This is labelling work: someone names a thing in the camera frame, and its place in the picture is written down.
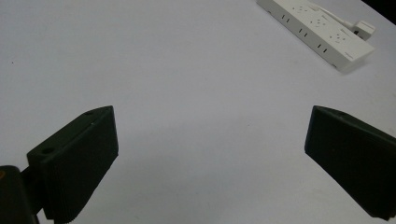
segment black plastic piece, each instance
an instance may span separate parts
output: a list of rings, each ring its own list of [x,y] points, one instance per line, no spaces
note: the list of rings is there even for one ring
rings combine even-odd
[[[0,167],[0,170],[6,169],[7,174],[0,178],[0,223],[32,224],[21,220],[22,217],[30,217],[33,223],[38,223],[35,214],[41,208],[47,219],[55,223],[73,221],[118,152],[112,106],[80,115],[31,150],[27,154],[29,167],[22,173],[16,167]],[[16,199],[13,206],[8,206],[13,198]],[[9,214],[18,214],[21,218]]]
[[[314,106],[305,153],[372,217],[396,215],[396,139],[344,112]]]

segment power strip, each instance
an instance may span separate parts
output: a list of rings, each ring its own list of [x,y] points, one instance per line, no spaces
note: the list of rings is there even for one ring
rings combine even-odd
[[[374,48],[306,0],[257,0],[257,4],[338,70],[363,60]]]

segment electrical outlet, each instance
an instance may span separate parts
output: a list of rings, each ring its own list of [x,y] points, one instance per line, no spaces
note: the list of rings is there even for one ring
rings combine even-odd
[[[257,4],[338,70],[363,60],[374,48],[306,0],[257,0]]]

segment white power strip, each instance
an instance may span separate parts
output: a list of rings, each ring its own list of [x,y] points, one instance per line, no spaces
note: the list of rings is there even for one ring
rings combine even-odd
[[[306,0],[257,0],[257,4],[297,35],[329,64],[343,70],[374,48]]]

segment white table surface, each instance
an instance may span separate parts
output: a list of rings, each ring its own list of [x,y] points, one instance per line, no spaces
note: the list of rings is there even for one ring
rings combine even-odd
[[[120,156],[76,224],[396,223],[304,154],[313,105],[396,135],[396,26],[340,73],[253,0],[0,0],[0,164],[114,105]],[[42,223],[52,223],[39,214]]]

